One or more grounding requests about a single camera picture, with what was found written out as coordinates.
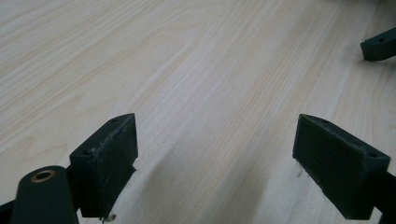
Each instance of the wood grain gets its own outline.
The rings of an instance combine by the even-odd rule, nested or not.
[[[394,27],[395,11],[385,0],[2,1],[0,203],[135,112],[138,171],[114,223],[376,223],[376,210],[344,220],[291,151],[305,113],[396,157],[396,60],[368,63],[359,46]]]

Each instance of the black bracket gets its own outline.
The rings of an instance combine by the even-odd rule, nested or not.
[[[364,60],[382,61],[396,56],[396,27],[361,43]]]
[[[134,114],[116,117],[70,154],[70,166],[47,166],[26,175],[15,201],[0,206],[0,223],[78,223],[108,218],[137,158]]]
[[[396,223],[396,177],[390,157],[325,119],[300,115],[294,141],[296,159],[347,219]]]

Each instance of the metal ring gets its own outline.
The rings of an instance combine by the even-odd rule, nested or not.
[[[53,176],[55,176],[54,170],[45,170],[45,171],[41,171],[40,173],[33,175],[30,180],[33,183],[41,183],[41,182],[51,179]]]

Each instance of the wooden table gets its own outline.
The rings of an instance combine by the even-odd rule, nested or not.
[[[377,210],[345,221],[291,151],[305,113],[396,157],[396,60],[368,63],[359,46],[394,27],[395,11],[375,0],[2,1],[0,203],[135,112],[137,172],[114,223],[376,223]]]

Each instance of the wooden floor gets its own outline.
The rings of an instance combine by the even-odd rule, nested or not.
[[[135,112],[137,172],[112,223],[376,223],[377,210],[345,221],[291,152],[305,113],[396,158],[396,59],[360,49],[395,12],[386,0],[1,1],[0,204]]]

